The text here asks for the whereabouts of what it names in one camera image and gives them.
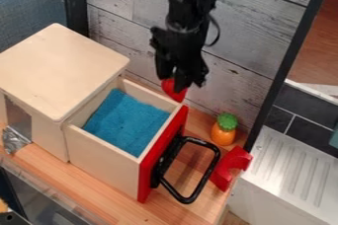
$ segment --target drawer handle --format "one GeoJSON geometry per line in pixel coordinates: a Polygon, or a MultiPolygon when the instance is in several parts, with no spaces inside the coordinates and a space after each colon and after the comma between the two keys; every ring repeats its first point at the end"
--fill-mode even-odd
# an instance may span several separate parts
{"type": "Polygon", "coordinates": [[[163,152],[162,156],[159,158],[157,164],[155,165],[152,171],[151,177],[151,187],[157,188],[159,184],[162,184],[178,201],[184,204],[190,204],[194,202],[197,197],[200,195],[204,186],[206,185],[209,177],[213,169],[215,168],[218,160],[220,158],[220,151],[217,146],[212,143],[206,142],[204,140],[200,140],[198,138],[190,137],[190,136],[181,136],[177,135],[171,144],[167,147],[167,149],[163,152]],[[182,194],[178,193],[173,186],[164,178],[165,173],[171,166],[172,162],[175,160],[180,150],[186,143],[194,143],[196,145],[200,145],[211,149],[214,153],[214,156],[209,164],[207,170],[202,176],[200,182],[197,184],[193,193],[189,197],[185,197],[182,194]]]}

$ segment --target wooden box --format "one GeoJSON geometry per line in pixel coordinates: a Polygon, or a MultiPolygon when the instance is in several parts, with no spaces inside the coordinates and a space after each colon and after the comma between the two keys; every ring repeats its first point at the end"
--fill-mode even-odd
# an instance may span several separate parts
{"type": "Polygon", "coordinates": [[[0,122],[8,123],[10,100],[31,116],[32,140],[40,147],[144,202],[151,170],[184,127],[188,109],[123,78],[128,62],[51,25],[0,54],[0,122]],[[114,88],[170,113],[138,158],[81,128],[114,88]]]}

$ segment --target white vent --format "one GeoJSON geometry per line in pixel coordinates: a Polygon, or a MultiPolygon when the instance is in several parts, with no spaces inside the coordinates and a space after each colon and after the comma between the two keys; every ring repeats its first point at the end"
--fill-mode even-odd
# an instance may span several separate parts
{"type": "Polygon", "coordinates": [[[336,158],[266,126],[251,153],[254,160],[243,180],[324,222],[338,224],[336,158]]]}

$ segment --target blue sponge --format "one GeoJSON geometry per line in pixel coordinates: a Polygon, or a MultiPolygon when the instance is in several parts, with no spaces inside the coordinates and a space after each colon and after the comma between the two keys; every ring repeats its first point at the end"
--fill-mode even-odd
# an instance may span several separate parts
{"type": "Polygon", "coordinates": [[[114,89],[83,129],[138,157],[168,117],[169,112],[114,89]]]}

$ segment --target wooden plank wall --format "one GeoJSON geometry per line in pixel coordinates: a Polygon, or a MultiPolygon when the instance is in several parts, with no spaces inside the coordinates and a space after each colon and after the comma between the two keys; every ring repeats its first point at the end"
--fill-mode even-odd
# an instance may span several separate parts
{"type": "MultiPolygon", "coordinates": [[[[91,37],[131,59],[127,75],[156,89],[149,28],[164,26],[167,0],[87,0],[91,37]]],[[[218,0],[221,38],[204,48],[207,84],[186,103],[207,113],[231,112],[250,128],[309,0],[218,0]]],[[[209,39],[214,36],[211,29],[209,39]]]]}

